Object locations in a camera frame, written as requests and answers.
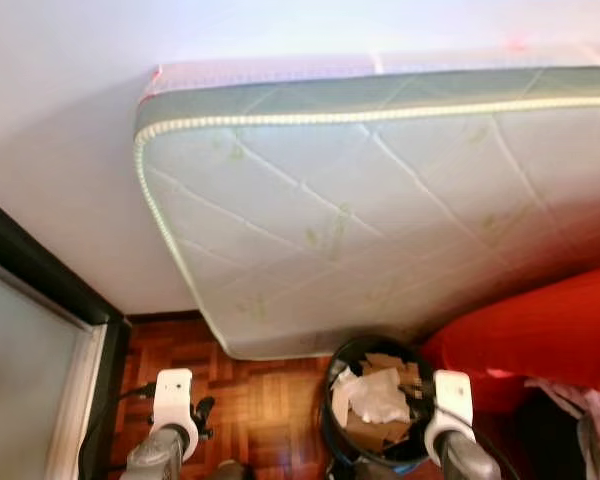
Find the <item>white mattress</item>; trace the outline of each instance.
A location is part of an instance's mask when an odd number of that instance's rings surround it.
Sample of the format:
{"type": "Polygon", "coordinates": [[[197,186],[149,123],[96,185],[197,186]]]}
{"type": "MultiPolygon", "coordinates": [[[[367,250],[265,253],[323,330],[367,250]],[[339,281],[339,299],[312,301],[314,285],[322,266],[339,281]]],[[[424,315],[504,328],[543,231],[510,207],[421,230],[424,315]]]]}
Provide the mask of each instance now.
{"type": "Polygon", "coordinates": [[[419,338],[600,265],[600,68],[181,78],[142,102],[136,165],[234,357],[419,338]]]}

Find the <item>quilted mattress fabric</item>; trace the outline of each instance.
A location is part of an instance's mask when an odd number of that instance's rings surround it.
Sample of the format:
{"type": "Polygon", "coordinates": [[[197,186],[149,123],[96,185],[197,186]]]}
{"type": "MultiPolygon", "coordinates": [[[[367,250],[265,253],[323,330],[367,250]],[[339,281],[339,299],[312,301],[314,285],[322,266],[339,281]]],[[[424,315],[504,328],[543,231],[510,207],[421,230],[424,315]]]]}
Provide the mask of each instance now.
{"type": "Polygon", "coordinates": [[[419,338],[600,265],[600,68],[164,92],[140,183],[227,353],[419,338]]]}

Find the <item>black cable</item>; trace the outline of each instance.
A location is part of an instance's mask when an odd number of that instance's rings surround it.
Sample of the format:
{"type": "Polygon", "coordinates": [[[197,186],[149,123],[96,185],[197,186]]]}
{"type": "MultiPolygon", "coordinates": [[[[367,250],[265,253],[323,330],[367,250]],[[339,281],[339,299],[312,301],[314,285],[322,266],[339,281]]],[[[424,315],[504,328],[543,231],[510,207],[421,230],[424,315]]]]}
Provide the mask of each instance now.
{"type": "Polygon", "coordinates": [[[497,457],[498,461],[501,464],[503,464],[505,467],[507,467],[507,470],[508,470],[509,474],[511,475],[511,480],[520,480],[520,475],[518,475],[518,472],[513,467],[512,463],[509,461],[509,459],[505,456],[504,453],[502,453],[498,448],[496,448],[496,446],[493,444],[493,442],[491,440],[489,440],[489,437],[487,437],[484,433],[480,432],[479,430],[476,430],[473,427],[473,425],[471,425],[469,422],[467,422],[464,418],[460,417],[459,415],[456,415],[453,412],[450,412],[446,408],[442,408],[436,404],[436,409],[440,410],[445,415],[449,415],[451,418],[453,418],[453,419],[459,421],[460,423],[466,425],[467,427],[469,427],[473,431],[476,438],[478,440],[480,440],[480,443],[485,444],[487,446],[487,448],[491,451],[491,453],[493,453],[497,457]]]}
{"type": "Polygon", "coordinates": [[[104,417],[107,415],[107,413],[109,413],[111,407],[117,406],[120,400],[127,397],[138,395],[146,398],[151,398],[155,394],[156,383],[150,382],[143,387],[134,388],[133,390],[129,390],[128,392],[125,392],[121,395],[118,395],[117,397],[110,398],[109,400],[107,400],[107,403],[104,404],[102,410],[100,410],[98,414],[93,417],[93,421],[87,429],[87,433],[85,433],[84,438],[82,439],[82,443],[80,444],[80,451],[78,452],[78,480],[86,480],[86,476],[84,473],[84,454],[86,451],[87,444],[89,443],[89,440],[91,439],[93,433],[100,426],[100,423],[102,422],[104,417]]]}

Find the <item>trash can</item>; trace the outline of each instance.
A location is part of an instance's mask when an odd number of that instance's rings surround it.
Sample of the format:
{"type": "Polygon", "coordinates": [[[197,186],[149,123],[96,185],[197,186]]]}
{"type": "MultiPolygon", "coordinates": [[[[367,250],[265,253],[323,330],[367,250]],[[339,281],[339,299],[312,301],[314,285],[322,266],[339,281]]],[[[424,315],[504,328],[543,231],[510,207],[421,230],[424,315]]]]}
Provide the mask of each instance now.
{"type": "Polygon", "coordinates": [[[433,399],[430,395],[425,394],[422,399],[407,397],[412,419],[409,439],[389,447],[383,455],[357,446],[340,426],[331,408],[331,384],[346,366],[349,366],[356,375],[362,375],[360,362],[366,359],[366,353],[384,353],[399,357],[405,363],[417,363],[423,384],[433,383],[431,366],[413,349],[398,341],[381,336],[365,336],[349,341],[333,355],[327,370],[324,402],[321,408],[321,428],[325,442],[334,459],[345,466],[352,466],[355,462],[363,460],[383,465],[398,474],[412,472],[427,459],[424,431],[434,411],[433,399]]]}

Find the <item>wooden floor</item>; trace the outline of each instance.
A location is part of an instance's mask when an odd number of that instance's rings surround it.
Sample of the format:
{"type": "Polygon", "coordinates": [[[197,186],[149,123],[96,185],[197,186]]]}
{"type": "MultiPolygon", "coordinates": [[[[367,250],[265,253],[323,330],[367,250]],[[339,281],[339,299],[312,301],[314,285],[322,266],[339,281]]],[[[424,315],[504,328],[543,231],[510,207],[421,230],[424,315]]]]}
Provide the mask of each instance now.
{"type": "MultiPolygon", "coordinates": [[[[181,478],[204,479],[230,458],[249,463],[257,480],[324,478],[330,455],[317,422],[328,357],[244,362],[222,351],[206,324],[161,321],[134,325],[122,390],[155,381],[164,368],[193,372],[193,401],[211,395],[212,440],[201,442],[184,464],[181,478]]],[[[125,462],[149,432],[151,400],[123,401],[118,410],[111,464],[125,462]]],[[[110,480],[120,473],[110,474],[110,480]]],[[[430,462],[408,478],[440,480],[430,462]]]]}

